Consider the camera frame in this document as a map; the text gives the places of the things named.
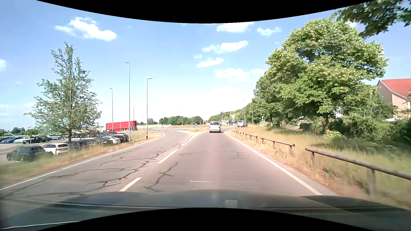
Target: car hood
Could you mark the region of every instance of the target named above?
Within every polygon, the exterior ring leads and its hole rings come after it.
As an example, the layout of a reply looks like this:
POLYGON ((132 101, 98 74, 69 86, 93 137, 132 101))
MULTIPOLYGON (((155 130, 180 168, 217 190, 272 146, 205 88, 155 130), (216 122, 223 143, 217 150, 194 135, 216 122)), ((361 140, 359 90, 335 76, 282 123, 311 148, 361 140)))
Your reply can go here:
MULTIPOLYGON (((42 202, 21 201, 22 204, 42 202)), ((166 208, 242 208, 313 217, 370 230, 409 230, 411 211, 342 196, 282 196, 238 190, 190 190, 144 194, 103 192, 76 197, 21 213, 7 227, 81 221, 166 208)))

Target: red truck trailer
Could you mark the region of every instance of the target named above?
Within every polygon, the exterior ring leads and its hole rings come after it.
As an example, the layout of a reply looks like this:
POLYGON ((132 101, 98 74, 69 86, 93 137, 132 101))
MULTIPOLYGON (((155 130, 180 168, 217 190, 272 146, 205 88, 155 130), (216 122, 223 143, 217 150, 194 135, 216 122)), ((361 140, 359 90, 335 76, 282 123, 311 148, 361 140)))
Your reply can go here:
MULTIPOLYGON (((114 132, 128 130, 129 122, 114 122, 114 123, 106 123, 105 131, 112 131, 114 128, 114 132)), ((130 121, 130 128, 131 130, 137 130, 137 121, 130 121)))

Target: semi truck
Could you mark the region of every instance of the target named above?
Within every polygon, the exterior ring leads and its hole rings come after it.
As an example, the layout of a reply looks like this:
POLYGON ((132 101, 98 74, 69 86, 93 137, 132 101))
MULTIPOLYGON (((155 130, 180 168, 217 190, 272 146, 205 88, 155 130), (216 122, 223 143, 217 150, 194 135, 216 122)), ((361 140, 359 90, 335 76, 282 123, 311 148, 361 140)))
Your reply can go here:
MULTIPOLYGON (((129 122, 114 122, 114 123, 106 123, 106 126, 103 127, 103 132, 118 132, 128 130, 129 122)), ((130 129, 137 131, 137 121, 130 121, 130 129)))

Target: blue car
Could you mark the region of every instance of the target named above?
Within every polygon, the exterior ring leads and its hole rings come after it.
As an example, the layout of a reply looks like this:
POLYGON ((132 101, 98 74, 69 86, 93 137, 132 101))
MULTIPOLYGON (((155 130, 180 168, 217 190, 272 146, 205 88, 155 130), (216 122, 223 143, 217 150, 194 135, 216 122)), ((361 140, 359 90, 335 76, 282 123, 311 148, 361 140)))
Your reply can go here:
POLYGON ((13 137, 13 138, 11 138, 11 139, 2 141, 1 143, 13 143, 15 140, 21 139, 21 137, 22 137, 22 136, 20 136, 20 137, 13 137))

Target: white van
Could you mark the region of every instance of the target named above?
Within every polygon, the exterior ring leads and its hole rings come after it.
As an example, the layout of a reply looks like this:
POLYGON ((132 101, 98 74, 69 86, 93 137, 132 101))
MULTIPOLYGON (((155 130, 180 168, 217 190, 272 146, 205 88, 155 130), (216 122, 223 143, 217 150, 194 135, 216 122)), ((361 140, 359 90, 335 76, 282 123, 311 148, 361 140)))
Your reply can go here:
POLYGON ((247 123, 243 120, 237 122, 237 127, 247 127, 247 123))

